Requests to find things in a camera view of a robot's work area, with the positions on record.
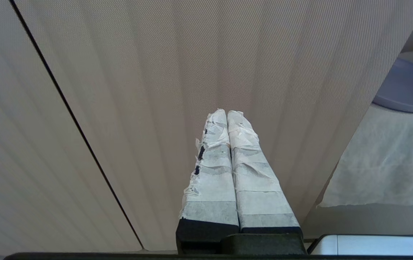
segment white paper towel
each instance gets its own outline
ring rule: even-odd
[[[413,205],[413,114],[371,105],[319,206]]]
[[[240,227],[298,227],[250,122],[236,111],[227,120]]]
[[[226,113],[209,114],[179,217],[238,226]]]

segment tissue-wrapped object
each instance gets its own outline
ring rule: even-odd
[[[222,238],[239,232],[230,142],[223,109],[209,114],[176,230],[181,254],[214,254]]]
[[[280,233],[289,227],[297,227],[300,232],[299,223],[261,151],[258,135],[250,122],[242,112],[236,111],[229,111],[227,121],[242,232],[253,228],[248,231]]]

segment gray object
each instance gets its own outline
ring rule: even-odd
[[[397,59],[373,103],[389,109],[413,113],[413,63]]]

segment beige fabric ceiling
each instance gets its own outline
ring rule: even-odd
[[[16,1],[148,250],[194,140],[242,110],[304,220],[413,29],[413,1]]]
[[[0,0],[0,255],[139,249],[14,10]]]
[[[175,249],[208,113],[242,110],[303,221],[413,29],[413,1],[16,1],[147,250]],[[0,254],[141,247],[0,1]]]

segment black plastic mount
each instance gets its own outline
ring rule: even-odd
[[[180,219],[176,230],[179,255],[304,255],[300,227],[247,227]]]
[[[413,260],[380,255],[151,255],[132,253],[15,253],[5,260]]]

